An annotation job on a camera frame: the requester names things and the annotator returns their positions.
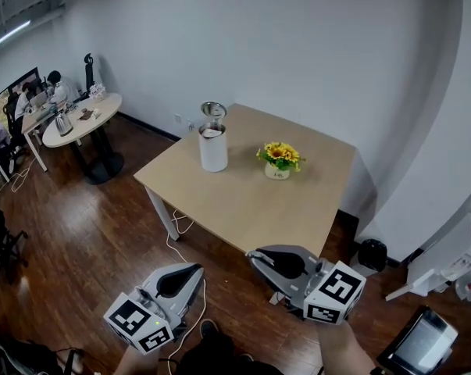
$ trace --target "wooden floor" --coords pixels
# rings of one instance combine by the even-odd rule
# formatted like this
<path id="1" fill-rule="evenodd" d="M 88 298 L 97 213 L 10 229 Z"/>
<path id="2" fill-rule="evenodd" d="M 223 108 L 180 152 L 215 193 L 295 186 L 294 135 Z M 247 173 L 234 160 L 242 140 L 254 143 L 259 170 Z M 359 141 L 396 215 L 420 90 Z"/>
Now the wooden floor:
<path id="1" fill-rule="evenodd" d="M 133 178 L 172 142 L 122 119 L 113 120 L 107 132 L 114 149 L 126 159 L 116 179 L 101 186 L 86 184 L 68 148 L 43 147 L 49 171 L 42 172 L 35 163 L 17 193 L 5 188 L 0 194 L 9 228 L 30 235 L 23 248 L 29 267 L 19 269 L 14 285 L 0 278 L 0 330 L 53 350 L 83 348 L 105 364 L 87 356 L 86 367 L 103 374 L 116 367 L 125 347 L 104 324 L 103 313 L 121 291 L 130 291 L 155 268 L 178 260 L 165 245 L 166 232 L 145 190 Z M 83 143 L 83 153 L 94 154 L 88 137 Z M 348 223 L 337 217 L 323 256 L 348 260 L 349 235 Z M 288 375 L 318 372 L 314 324 L 286 314 L 283 306 L 268 304 L 270 289 L 241 252 L 197 226 L 173 245 L 205 267 L 207 316 L 234 338 L 238 348 Z M 461 303 L 452 289 L 428 298 L 405 295 L 385 302 L 384 296 L 401 286 L 404 276 L 403 269 L 389 269 L 369 278 L 350 319 L 360 344 L 377 357 L 418 305 L 427 304 L 459 331 L 454 353 L 441 373 L 464 373 L 471 368 L 470 305 Z M 201 308 L 199 296 L 187 315 L 189 324 Z M 185 347 L 199 338 L 196 330 Z M 164 352 L 173 348 L 168 345 Z M 166 373 L 163 364 L 161 373 Z"/>

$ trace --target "white wall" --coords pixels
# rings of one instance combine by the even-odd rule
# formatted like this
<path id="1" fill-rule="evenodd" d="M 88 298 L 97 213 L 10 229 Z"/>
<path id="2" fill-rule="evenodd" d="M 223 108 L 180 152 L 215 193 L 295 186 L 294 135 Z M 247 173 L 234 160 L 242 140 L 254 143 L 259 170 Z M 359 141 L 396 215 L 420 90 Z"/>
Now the white wall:
<path id="1" fill-rule="evenodd" d="M 342 209 L 357 213 L 420 115 L 415 90 L 427 0 L 69 0 L 65 35 L 103 61 L 123 111 L 173 134 L 216 99 L 282 116 L 359 153 Z M 439 19 L 434 9 L 432 20 Z M 433 68 L 437 55 L 425 63 Z M 421 94 L 407 109 L 405 97 Z M 173 114 L 184 123 L 178 125 Z M 400 115 L 406 125 L 394 134 Z"/>
<path id="2" fill-rule="evenodd" d="M 440 110 L 409 170 L 361 235 L 382 238 L 394 259 L 423 245 L 471 201 L 471 0 L 462 4 L 461 34 L 454 35 L 459 47 Z"/>
<path id="3" fill-rule="evenodd" d="M 73 76 L 70 54 L 53 28 L 58 22 L 44 23 L 0 46 L 0 93 L 35 67 L 41 77 L 53 70 Z"/>

